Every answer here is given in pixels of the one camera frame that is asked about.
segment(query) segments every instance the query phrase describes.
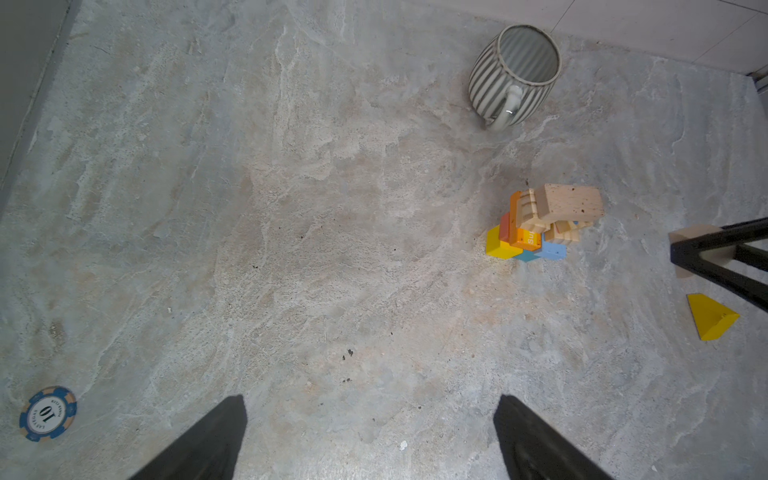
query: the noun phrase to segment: white wall tile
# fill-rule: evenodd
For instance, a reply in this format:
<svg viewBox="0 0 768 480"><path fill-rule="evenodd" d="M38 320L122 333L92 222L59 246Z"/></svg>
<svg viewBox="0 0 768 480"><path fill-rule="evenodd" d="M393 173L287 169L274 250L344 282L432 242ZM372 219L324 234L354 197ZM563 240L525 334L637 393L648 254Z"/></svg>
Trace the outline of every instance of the white wall tile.
<svg viewBox="0 0 768 480"><path fill-rule="evenodd" d="M758 13L696 63L744 74L759 70L768 64L768 15Z"/></svg>
<svg viewBox="0 0 768 480"><path fill-rule="evenodd" d="M550 31L563 16L571 0L415 0L468 12L500 22L527 23Z"/></svg>
<svg viewBox="0 0 768 480"><path fill-rule="evenodd" d="M557 30L695 61L755 14L718 0L575 0Z"/></svg>
<svg viewBox="0 0 768 480"><path fill-rule="evenodd" d="M768 13L768 0L720 0L721 2L733 3L743 7L757 10L758 12Z"/></svg>

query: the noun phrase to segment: red block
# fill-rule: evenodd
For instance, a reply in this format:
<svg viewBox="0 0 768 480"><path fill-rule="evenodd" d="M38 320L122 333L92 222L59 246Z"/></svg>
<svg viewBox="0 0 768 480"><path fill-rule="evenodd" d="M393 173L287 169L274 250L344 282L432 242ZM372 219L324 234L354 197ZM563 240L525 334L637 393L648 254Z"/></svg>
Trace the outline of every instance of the red block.
<svg viewBox="0 0 768 480"><path fill-rule="evenodd" d="M509 212L504 214L502 222L498 225L498 239L509 243Z"/></svg>

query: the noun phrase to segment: mug rim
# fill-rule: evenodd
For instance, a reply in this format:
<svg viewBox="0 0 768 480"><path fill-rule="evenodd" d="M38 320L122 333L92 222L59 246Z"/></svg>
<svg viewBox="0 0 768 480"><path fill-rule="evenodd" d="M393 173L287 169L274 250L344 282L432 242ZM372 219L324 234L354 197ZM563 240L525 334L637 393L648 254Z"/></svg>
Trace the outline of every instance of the mug rim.
<svg viewBox="0 0 768 480"><path fill-rule="evenodd" d="M504 57L502 57L502 37L510 28L518 28L518 27L532 28L533 30L542 34L547 40L549 40L549 43L552 45L552 47L554 47L554 52L558 56L558 70L554 73L554 75L552 75L552 78L550 78L549 80L547 81L525 80L524 78L519 77L516 73L510 70L509 66L507 66L507 62L504 61ZM563 59L560 55L560 48L558 48L558 44L554 43L554 39L546 31L541 30L539 27L536 27L533 25L527 25L524 23L507 25L504 28L504 30L502 30L502 33L498 34L498 36L496 37L495 50L496 50L496 57L498 58L499 63L502 64L502 68L504 68L505 72L510 74L515 80L520 81L526 85L531 85L533 87L543 87L544 85L549 85L550 83L553 83L555 80L558 79L558 77L560 76L560 70L562 70L563 68Z"/></svg>

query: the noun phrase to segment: wall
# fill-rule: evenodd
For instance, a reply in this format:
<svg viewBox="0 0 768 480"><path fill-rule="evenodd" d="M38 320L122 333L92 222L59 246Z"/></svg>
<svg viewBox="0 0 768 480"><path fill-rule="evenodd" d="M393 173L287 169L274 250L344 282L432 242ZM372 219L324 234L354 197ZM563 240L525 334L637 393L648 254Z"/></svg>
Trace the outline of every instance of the wall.
<svg viewBox="0 0 768 480"><path fill-rule="evenodd" d="M14 148L22 145L22 125L33 121L33 100L65 25L72 0L10 0L0 15L0 188Z"/></svg>
<svg viewBox="0 0 768 480"><path fill-rule="evenodd" d="M768 65L768 0L430 0L747 74Z"/></svg>

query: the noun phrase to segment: yellow block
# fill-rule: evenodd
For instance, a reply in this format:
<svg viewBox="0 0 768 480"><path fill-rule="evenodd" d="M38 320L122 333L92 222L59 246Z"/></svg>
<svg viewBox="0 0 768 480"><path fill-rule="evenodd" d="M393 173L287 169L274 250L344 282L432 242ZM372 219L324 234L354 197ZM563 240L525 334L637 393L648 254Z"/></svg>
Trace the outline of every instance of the yellow block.
<svg viewBox="0 0 768 480"><path fill-rule="evenodd" d="M485 241L485 253L491 257L507 260L523 253L523 249L513 247L509 243L499 240L497 225L488 231L488 238Z"/></svg>
<svg viewBox="0 0 768 480"><path fill-rule="evenodd" d="M702 293L688 296L699 337L706 341L719 339L740 315Z"/></svg>

